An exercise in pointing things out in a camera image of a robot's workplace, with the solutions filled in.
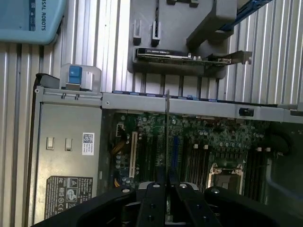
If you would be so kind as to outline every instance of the corrugated metal wall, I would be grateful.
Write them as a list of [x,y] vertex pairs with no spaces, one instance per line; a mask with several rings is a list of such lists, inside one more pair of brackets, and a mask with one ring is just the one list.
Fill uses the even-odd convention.
[[183,96],[303,101],[301,0],[275,0],[236,26],[229,51],[253,51],[253,64],[230,66],[220,81],[128,73],[129,8],[130,0],[69,0],[55,45],[0,43],[0,226],[22,225],[32,86],[38,72],[59,77],[62,64],[94,65],[102,69],[102,91],[107,92],[162,94],[169,88]]

